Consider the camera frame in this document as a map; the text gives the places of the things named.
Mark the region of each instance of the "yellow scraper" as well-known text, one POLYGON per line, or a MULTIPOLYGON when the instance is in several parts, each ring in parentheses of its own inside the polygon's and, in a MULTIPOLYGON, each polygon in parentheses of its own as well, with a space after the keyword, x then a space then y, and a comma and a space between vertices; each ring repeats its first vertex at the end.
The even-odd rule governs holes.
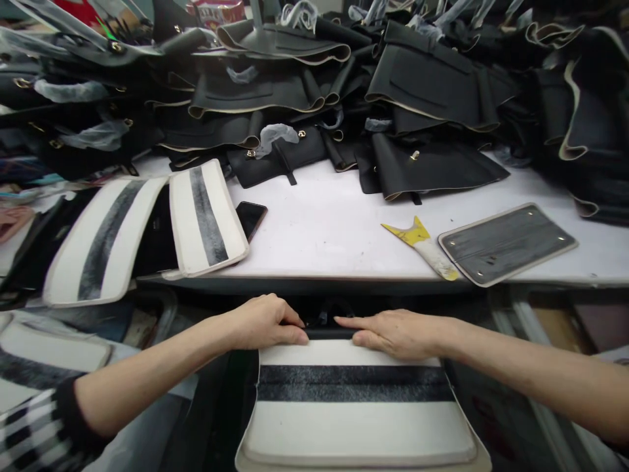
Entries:
POLYGON ((415 249, 424 261, 428 262, 429 266, 445 280, 454 281, 459 278, 459 272, 441 251, 441 248, 430 239, 428 231, 418 217, 415 217, 413 225, 409 229, 398 229, 384 223, 382 226, 415 249))

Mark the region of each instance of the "gold metal stud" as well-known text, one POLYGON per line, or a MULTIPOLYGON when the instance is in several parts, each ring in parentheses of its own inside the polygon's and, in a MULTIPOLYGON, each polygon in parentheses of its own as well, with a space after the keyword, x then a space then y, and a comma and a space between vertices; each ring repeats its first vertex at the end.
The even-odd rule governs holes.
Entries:
POLYGON ((16 77, 13 79, 13 83, 20 87, 21 89, 32 89, 33 84, 31 84, 28 80, 23 79, 21 77, 16 77))

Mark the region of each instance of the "checkered fabric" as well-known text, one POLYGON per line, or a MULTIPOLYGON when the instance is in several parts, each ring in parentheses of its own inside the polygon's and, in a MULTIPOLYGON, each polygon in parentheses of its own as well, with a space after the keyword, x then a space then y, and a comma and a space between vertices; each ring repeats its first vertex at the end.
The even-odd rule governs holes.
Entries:
POLYGON ((74 396, 75 379, 0 415, 0 471, 80 471, 109 440, 95 434, 74 396))

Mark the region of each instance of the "person's left hand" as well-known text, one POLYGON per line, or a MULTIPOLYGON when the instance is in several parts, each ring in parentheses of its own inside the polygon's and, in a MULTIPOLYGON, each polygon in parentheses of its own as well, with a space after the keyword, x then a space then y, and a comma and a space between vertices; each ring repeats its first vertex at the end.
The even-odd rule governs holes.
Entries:
POLYGON ((231 349, 263 349, 276 344, 308 344, 299 315, 275 294, 252 298, 223 315, 229 324, 231 349))

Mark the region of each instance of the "black phone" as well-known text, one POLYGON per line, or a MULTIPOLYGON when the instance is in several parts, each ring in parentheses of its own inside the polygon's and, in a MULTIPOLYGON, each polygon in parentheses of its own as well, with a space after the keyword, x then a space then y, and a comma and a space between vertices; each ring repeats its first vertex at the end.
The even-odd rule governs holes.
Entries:
POLYGON ((256 234, 267 211, 268 208, 266 206, 250 202, 240 202, 236 207, 238 219, 240 220, 244 235, 249 243, 251 243, 251 239, 254 237, 254 234, 256 234))

